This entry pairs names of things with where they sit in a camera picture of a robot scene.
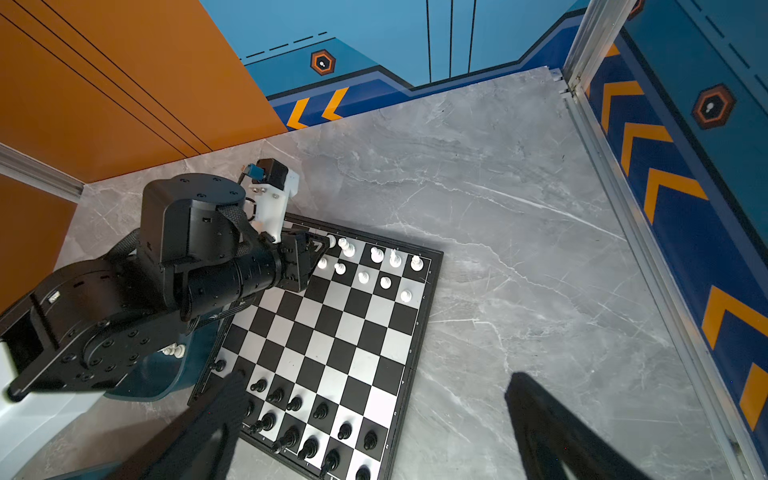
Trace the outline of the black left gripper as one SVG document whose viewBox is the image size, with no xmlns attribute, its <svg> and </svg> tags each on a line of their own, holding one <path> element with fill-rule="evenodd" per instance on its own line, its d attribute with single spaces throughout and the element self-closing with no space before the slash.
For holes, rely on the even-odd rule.
<svg viewBox="0 0 768 480">
<path fill-rule="evenodd" d="M 164 305 L 182 320 L 251 302 L 260 291 L 307 288 L 330 249 L 326 235 L 257 231 L 232 180 L 202 173 L 154 180 L 143 190 L 137 258 Z"/>
</svg>

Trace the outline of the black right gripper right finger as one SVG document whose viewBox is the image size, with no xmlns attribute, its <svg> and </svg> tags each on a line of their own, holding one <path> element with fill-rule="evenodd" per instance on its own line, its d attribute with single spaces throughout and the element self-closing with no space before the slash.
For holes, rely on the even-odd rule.
<svg viewBox="0 0 768 480">
<path fill-rule="evenodd" d="M 646 479 L 648 476 L 525 372 L 505 393 L 529 479 Z"/>
</svg>

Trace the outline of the black and silver chessboard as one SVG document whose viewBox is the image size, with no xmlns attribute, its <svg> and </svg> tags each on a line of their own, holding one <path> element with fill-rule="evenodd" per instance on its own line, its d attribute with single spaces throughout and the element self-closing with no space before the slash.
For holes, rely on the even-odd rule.
<svg viewBox="0 0 768 480">
<path fill-rule="evenodd" d="M 317 267 L 301 293 L 279 288 L 259 293 L 252 306 L 222 328 L 194 394 L 206 392 L 240 370 L 246 376 L 248 401 L 255 404 L 241 426 L 246 442 L 274 454 L 280 463 L 308 479 L 320 479 L 324 458 L 332 449 L 338 450 L 341 462 L 324 479 L 355 479 L 362 465 L 369 468 L 371 479 L 387 479 L 393 471 L 443 255 L 425 246 L 297 214 L 288 215 L 284 227 L 336 237 L 336 246 L 324 255 L 328 266 Z M 342 254 L 339 238 L 355 245 L 353 257 Z M 372 247 L 384 251 L 381 264 L 371 260 Z M 403 259 L 399 268 L 390 266 L 392 250 Z M 424 261 L 420 272 L 410 267 L 414 255 Z M 336 263 L 346 265 L 344 275 L 335 272 Z M 366 284 L 358 280 L 361 271 L 369 273 Z M 392 280 L 389 289 L 381 288 L 382 276 Z M 403 290 L 412 293 L 410 302 L 401 300 Z M 227 362 L 226 368 L 212 371 L 211 365 L 220 359 Z M 261 378 L 268 381 L 267 389 L 252 392 L 249 386 Z M 277 405 L 266 401 L 276 388 L 285 393 Z M 287 411 L 295 396 L 302 397 L 302 408 Z M 322 420 L 313 419 L 321 402 L 328 404 L 329 414 Z M 251 434 L 250 427 L 268 412 L 277 417 L 274 428 Z M 338 430 L 344 422 L 353 431 L 350 438 L 339 440 Z M 275 440 L 291 426 L 298 428 L 300 440 L 273 453 Z M 376 432 L 378 443 L 372 451 L 365 451 L 363 440 L 370 430 Z M 319 441 L 318 453 L 300 461 L 298 452 L 310 436 Z"/>
</svg>

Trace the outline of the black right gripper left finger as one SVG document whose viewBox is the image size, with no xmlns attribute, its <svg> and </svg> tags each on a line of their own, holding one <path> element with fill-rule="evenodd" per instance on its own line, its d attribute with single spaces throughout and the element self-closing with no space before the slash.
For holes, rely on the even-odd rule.
<svg viewBox="0 0 768 480">
<path fill-rule="evenodd" d="M 247 413 L 245 383 L 228 375 L 107 477 L 224 479 Z"/>
</svg>

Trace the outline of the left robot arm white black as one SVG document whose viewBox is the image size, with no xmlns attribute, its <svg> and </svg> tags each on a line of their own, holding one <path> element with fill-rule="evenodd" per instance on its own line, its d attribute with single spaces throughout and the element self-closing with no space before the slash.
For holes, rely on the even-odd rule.
<svg viewBox="0 0 768 480">
<path fill-rule="evenodd" d="M 230 319 L 257 295 L 307 287 L 306 232 L 283 229 L 298 175 L 246 190 L 211 174 L 154 180 L 140 226 L 45 278 L 1 317 L 1 475 L 13 477 L 147 356 Z"/>
</svg>

